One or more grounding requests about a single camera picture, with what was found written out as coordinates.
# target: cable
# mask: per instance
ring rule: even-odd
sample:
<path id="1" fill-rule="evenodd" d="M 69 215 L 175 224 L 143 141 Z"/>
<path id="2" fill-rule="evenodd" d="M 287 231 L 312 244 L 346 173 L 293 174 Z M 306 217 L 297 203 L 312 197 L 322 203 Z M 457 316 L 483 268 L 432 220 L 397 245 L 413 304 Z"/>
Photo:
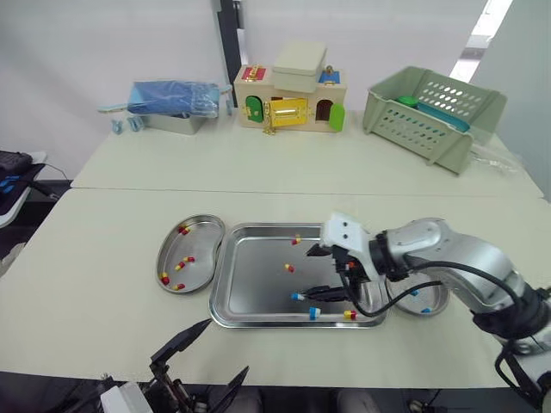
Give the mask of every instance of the cable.
<path id="1" fill-rule="evenodd" d="M 514 340 L 509 340 L 502 348 L 501 352 L 499 352 L 498 357 L 496 358 L 495 362 L 493 363 L 493 366 L 498 373 L 498 376 L 516 393 L 518 396 L 523 398 L 526 402 L 528 402 L 531 406 L 536 407 L 534 405 L 534 400 L 525 393 L 520 387 L 515 385 L 511 379 L 507 377 L 507 375 L 504 373 L 503 370 L 501 370 L 501 362 L 505 359 L 505 357 L 511 352 L 513 346 L 515 344 Z"/>
<path id="2" fill-rule="evenodd" d="M 65 172 L 62 169 L 58 168 L 57 166 L 53 166 L 50 163 L 44 162 L 43 164 L 45 164 L 46 166 L 49 166 L 50 168 L 54 168 L 55 170 L 58 170 L 59 172 L 61 172 L 63 174 L 66 181 L 70 181 L 70 179 L 67 177 L 67 175 L 65 174 Z"/>
<path id="3" fill-rule="evenodd" d="M 454 269 L 460 269 L 461 271 L 466 271 L 470 274 L 478 275 L 480 278 L 483 278 L 485 280 L 490 281 L 492 284 L 498 286 L 502 290 L 504 290 L 510 297 L 514 305 L 514 315 L 510 318 L 511 320 L 511 327 L 514 328 L 515 324 L 517 323 L 517 316 L 520 314 L 521 309 L 521 300 L 517 296 L 517 294 L 513 291 L 511 287 L 509 287 L 504 281 L 500 280 L 499 278 L 494 277 L 493 275 L 488 274 L 485 271 L 482 271 L 481 269 L 470 267 L 465 264 L 460 264 L 459 262 L 448 262 L 448 261 L 433 261 L 433 262 L 425 262 L 423 264 L 419 264 L 415 267 L 410 268 L 411 271 L 419 271 L 426 268 L 454 268 Z M 503 370 L 501 370 L 501 363 L 505 359 L 505 357 L 511 352 L 513 346 L 515 344 L 514 340 L 509 340 L 507 343 L 501 348 L 501 352 L 499 353 L 498 357 L 496 358 L 494 362 L 494 368 L 496 370 L 496 373 L 498 376 L 521 398 L 523 398 L 525 401 L 527 401 L 530 405 L 533 404 L 533 400 L 531 397 L 525 393 L 520 387 L 515 385 L 511 379 L 509 379 Z"/>
<path id="4" fill-rule="evenodd" d="M 504 281 L 501 281 L 499 278 L 494 277 L 493 275 L 488 274 L 486 271 L 481 269 L 471 267 L 469 265 L 460 264 L 459 262 L 450 262 L 450 261 L 431 261 L 424 262 L 423 264 L 416 265 L 415 267 L 409 268 L 410 271 L 419 271 L 426 268 L 454 268 L 460 269 L 461 271 L 466 271 L 468 273 L 478 275 L 480 278 L 490 281 L 492 284 L 498 286 L 504 290 L 511 297 L 513 304 L 515 306 L 515 317 L 511 317 L 511 324 L 516 323 L 516 318 L 518 313 L 521 311 L 521 301 L 518 298 L 517 294 L 513 291 L 511 287 L 505 284 Z"/>
<path id="5" fill-rule="evenodd" d="M 402 292 L 400 295 L 397 295 L 394 299 L 391 299 L 390 301 L 388 301 L 388 303 L 386 303 L 384 306 L 382 306 L 379 310 L 376 310 L 376 311 L 373 311 L 373 312 L 368 312 L 368 311 L 365 311 L 360 306 L 360 303 L 358 302 L 358 300 L 354 296 L 354 293 L 351 292 L 350 285 L 346 281 L 344 273 L 339 272 L 338 275 L 341 277 L 341 281 L 342 281 L 343 286 L 344 286 L 344 291 L 346 292 L 346 295 L 348 295 L 349 300 L 352 302 L 354 307 L 362 315 L 364 315 L 365 317 L 377 317 L 378 315 L 382 314 L 383 312 L 388 310 L 390 307 L 395 305 L 398 301 L 400 301 L 401 299 L 403 299 L 404 297 L 406 297 L 407 295 L 411 294 L 412 292 L 414 292 L 416 290 L 420 290 L 421 288 L 426 288 L 426 287 L 435 287 L 435 286 L 441 286 L 442 285 L 441 281 L 429 281 L 429 282 L 424 282 L 422 284 L 418 284 L 414 287 L 408 288 L 407 290 Z"/>
<path id="6" fill-rule="evenodd" d="M 429 403 L 427 403 L 427 407 L 430 407 L 432 406 L 432 404 L 434 403 L 434 401 L 436 400 L 436 398 L 438 396 L 440 396 L 440 392 L 442 391 L 442 389 L 438 389 L 436 390 L 436 393 L 434 393 L 434 396 L 432 397 L 432 399 L 429 401 Z"/>

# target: blue plastic bag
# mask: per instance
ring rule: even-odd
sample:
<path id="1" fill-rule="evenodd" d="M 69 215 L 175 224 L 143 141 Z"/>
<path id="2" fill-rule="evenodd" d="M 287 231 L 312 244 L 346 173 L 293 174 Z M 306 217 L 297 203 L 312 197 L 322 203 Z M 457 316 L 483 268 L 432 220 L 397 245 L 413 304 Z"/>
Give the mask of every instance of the blue plastic bag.
<path id="1" fill-rule="evenodd" d="M 215 83 L 135 82 L 127 110 L 133 114 L 189 114 L 216 118 L 219 99 L 220 90 Z"/>

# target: small round steel dish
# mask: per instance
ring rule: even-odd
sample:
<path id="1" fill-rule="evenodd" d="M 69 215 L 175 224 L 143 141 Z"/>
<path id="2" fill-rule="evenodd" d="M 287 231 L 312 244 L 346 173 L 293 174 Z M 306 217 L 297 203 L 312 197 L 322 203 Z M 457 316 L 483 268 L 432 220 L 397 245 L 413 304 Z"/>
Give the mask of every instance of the small round steel dish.
<path id="1" fill-rule="evenodd" d="M 390 282 L 387 280 L 387 290 L 391 299 L 400 295 L 408 288 L 415 287 L 424 282 L 434 281 L 436 278 L 424 273 L 415 273 L 408 278 Z M 426 287 L 407 295 L 396 306 L 402 311 L 420 317 L 433 317 L 440 314 L 448 305 L 449 290 L 445 286 Z"/>
<path id="2" fill-rule="evenodd" d="M 157 258 L 157 283 L 170 293 L 187 294 L 213 279 L 226 228 L 213 215 L 189 217 L 170 230 Z"/>

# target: green door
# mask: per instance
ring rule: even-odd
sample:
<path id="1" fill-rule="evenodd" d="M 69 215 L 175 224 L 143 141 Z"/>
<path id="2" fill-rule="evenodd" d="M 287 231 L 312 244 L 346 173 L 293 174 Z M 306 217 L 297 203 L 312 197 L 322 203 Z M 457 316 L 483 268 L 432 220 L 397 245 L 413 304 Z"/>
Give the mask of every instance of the green door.
<path id="1" fill-rule="evenodd" d="M 343 130 L 345 112 L 344 106 L 339 103 L 333 103 L 331 106 L 331 111 L 329 112 L 329 126 L 337 132 Z"/>
<path id="2" fill-rule="evenodd" d="M 247 119 L 253 122 L 262 123 L 264 115 L 262 112 L 262 101 L 256 96 L 247 96 L 245 99 Z"/>

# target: white wall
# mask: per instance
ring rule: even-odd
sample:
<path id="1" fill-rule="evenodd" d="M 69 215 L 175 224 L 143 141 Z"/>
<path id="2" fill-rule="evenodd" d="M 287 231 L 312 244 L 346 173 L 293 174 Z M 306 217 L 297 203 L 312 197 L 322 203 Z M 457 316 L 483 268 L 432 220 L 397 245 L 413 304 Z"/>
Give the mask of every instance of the white wall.
<path id="1" fill-rule="evenodd" d="M 551 6 L 514 0 L 472 83 L 508 97 L 498 135 L 551 200 Z"/>
<path id="2" fill-rule="evenodd" d="M 110 130 L 96 107 L 134 79 L 226 82 L 218 32 L 207 0 L 0 2 L 0 148 L 74 177 Z"/>
<path id="3" fill-rule="evenodd" d="M 346 70 L 345 105 L 408 65 L 448 75 L 486 0 L 243 0 L 249 63 L 272 65 L 289 40 L 322 40 Z"/>

